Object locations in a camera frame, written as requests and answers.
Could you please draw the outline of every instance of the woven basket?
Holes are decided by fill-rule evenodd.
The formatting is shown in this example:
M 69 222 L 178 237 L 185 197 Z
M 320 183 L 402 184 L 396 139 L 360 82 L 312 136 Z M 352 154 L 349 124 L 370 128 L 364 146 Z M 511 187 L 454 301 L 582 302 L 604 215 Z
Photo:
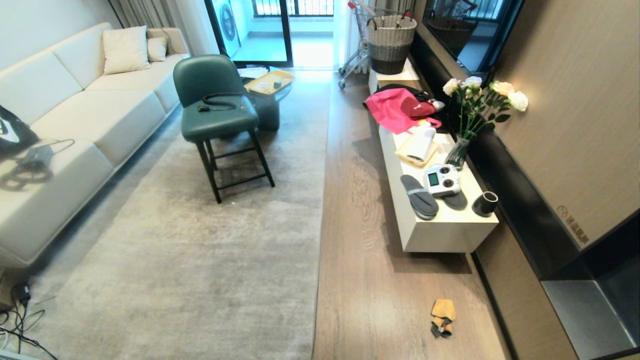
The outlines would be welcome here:
M 431 32 L 457 56 L 471 38 L 477 23 L 452 17 L 434 17 L 427 21 L 427 25 Z
M 380 74 L 402 72 L 417 22 L 402 15 L 376 16 L 367 23 L 371 68 Z

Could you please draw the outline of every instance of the window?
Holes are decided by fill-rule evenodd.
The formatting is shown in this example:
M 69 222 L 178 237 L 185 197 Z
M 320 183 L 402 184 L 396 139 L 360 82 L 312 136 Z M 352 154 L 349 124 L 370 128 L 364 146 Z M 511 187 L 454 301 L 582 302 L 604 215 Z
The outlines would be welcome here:
M 253 17 L 280 16 L 279 0 L 252 0 Z M 287 0 L 290 16 L 333 16 L 333 0 Z

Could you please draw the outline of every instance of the white rose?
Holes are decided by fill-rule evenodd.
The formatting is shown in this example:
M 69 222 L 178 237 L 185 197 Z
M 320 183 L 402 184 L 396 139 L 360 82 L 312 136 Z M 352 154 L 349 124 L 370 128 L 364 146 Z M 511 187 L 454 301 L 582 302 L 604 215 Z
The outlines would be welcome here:
M 490 87 L 491 90 L 503 96 L 507 96 L 510 92 L 516 91 L 516 89 L 513 88 L 513 85 L 509 83 L 501 83 L 499 81 L 494 81 L 493 83 L 491 83 Z
M 482 85 L 482 78 L 479 78 L 477 76 L 472 76 L 470 78 L 467 78 L 463 83 L 462 83 L 462 87 L 463 88 L 479 88 L 480 85 Z
M 450 79 L 447 83 L 442 87 L 442 90 L 448 96 L 451 96 L 454 91 L 458 89 L 458 84 L 460 84 L 460 80 L 458 79 Z
M 521 91 L 510 92 L 507 97 L 513 108 L 518 111 L 525 111 L 529 105 L 529 99 Z

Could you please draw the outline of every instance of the sofa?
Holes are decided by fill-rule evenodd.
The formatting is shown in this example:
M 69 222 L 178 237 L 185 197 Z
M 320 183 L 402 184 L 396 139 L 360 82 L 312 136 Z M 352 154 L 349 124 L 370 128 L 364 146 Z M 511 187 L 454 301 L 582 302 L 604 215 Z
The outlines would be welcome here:
M 0 268 L 32 264 L 179 103 L 173 67 L 189 56 L 180 30 L 147 30 L 169 38 L 166 61 L 105 76 L 105 29 L 112 27 L 96 25 L 0 70 L 0 104 L 40 143 L 75 140 L 53 156 L 46 183 L 0 189 Z M 0 175 L 14 166 L 3 161 Z

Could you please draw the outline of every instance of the yellow glove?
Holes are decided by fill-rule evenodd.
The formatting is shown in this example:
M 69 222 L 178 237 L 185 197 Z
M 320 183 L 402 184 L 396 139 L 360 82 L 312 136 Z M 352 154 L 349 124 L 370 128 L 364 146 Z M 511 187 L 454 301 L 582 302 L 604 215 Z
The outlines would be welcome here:
M 437 337 L 448 338 L 453 330 L 452 322 L 456 319 L 456 309 L 453 301 L 448 299 L 438 299 L 433 304 L 431 314 L 434 316 L 431 321 L 431 332 Z

